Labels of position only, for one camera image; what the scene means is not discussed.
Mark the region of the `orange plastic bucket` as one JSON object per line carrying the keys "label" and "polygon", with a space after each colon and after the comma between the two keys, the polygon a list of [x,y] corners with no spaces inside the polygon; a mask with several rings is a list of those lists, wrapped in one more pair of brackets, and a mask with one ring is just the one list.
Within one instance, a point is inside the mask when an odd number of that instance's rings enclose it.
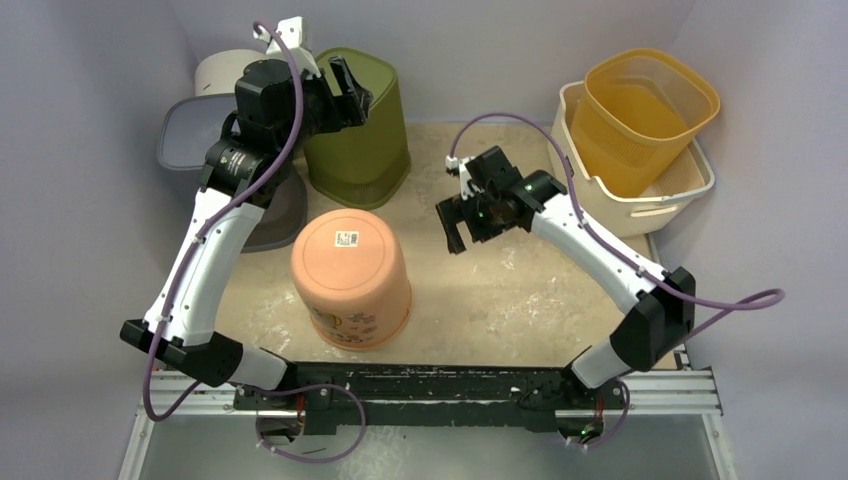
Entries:
{"label": "orange plastic bucket", "polygon": [[407,324],[413,294],[403,251],[371,212],[336,209],[310,221],[293,244],[290,270],[313,328],[338,348],[379,348]]}

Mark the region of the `green slatted waste bin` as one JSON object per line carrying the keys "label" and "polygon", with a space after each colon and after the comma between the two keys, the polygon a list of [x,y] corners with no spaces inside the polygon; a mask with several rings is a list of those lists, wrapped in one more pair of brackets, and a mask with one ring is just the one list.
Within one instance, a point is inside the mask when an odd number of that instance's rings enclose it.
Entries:
{"label": "green slatted waste bin", "polygon": [[357,82],[373,96],[368,121],[361,127],[310,139],[304,154],[311,185],[342,205],[376,209],[396,193],[411,170],[399,77],[387,61],[346,47],[322,52],[316,61],[329,69],[340,56]]}

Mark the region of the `grey slatted waste bin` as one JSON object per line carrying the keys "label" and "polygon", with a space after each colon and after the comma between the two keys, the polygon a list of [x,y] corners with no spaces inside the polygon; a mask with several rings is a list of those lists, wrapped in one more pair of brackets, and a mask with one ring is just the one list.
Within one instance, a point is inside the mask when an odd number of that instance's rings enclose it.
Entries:
{"label": "grey slatted waste bin", "polygon": [[[235,109],[232,93],[204,95],[176,103],[165,116],[157,160],[186,215],[193,212],[205,154],[219,140],[226,116]],[[245,253],[285,247],[306,225],[305,183],[291,160],[283,166],[283,173],[284,182],[275,190],[269,208],[246,241]]]}

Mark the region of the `yellow slatted waste bin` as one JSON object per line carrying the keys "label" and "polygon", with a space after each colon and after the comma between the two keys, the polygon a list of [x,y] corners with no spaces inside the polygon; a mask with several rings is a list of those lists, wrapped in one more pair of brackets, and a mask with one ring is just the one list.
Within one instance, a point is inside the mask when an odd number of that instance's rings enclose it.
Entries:
{"label": "yellow slatted waste bin", "polygon": [[642,194],[720,111],[716,89],[685,63],[652,48],[590,69],[571,135],[587,171],[614,195]]}

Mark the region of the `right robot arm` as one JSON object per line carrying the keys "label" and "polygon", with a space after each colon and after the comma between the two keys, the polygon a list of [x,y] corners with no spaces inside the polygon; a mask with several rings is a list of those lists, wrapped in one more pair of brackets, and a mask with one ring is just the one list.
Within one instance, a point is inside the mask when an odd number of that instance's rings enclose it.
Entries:
{"label": "right robot arm", "polygon": [[584,407],[607,381],[651,370],[691,333],[694,306],[677,295],[694,294],[694,277],[682,267],[668,271],[645,259],[580,213],[567,188],[551,174],[537,170],[522,175],[499,147],[476,157],[447,157],[445,168],[460,185],[459,194],[436,206],[450,253],[465,249],[460,224],[475,242],[519,227],[556,246],[623,313],[607,339],[566,367],[561,392],[569,404]]}

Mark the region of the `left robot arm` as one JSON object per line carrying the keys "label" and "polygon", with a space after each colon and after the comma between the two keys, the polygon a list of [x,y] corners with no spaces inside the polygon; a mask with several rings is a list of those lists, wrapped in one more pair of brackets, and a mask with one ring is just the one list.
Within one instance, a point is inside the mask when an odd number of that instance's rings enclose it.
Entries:
{"label": "left robot arm", "polygon": [[127,320],[125,343],[209,386],[259,388],[272,408],[297,399],[284,358],[215,330],[218,307],[249,235],[290,175],[296,147],[318,134],[366,123],[373,96],[341,56],[329,59],[339,87],[323,73],[294,76],[283,60],[245,67],[234,110],[205,154],[192,221],[160,296],[144,317]]}

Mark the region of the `white perforated plastic basket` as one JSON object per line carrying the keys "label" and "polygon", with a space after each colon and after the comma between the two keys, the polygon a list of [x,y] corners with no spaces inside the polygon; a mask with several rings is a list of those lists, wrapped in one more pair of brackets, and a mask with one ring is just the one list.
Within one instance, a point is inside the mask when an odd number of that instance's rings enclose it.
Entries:
{"label": "white perforated plastic basket", "polygon": [[658,231],[714,186],[713,169],[699,143],[692,141],[640,196],[611,193],[600,177],[588,173],[571,136],[583,91],[582,82],[561,87],[551,135],[570,162],[581,207],[611,233],[625,238]]}

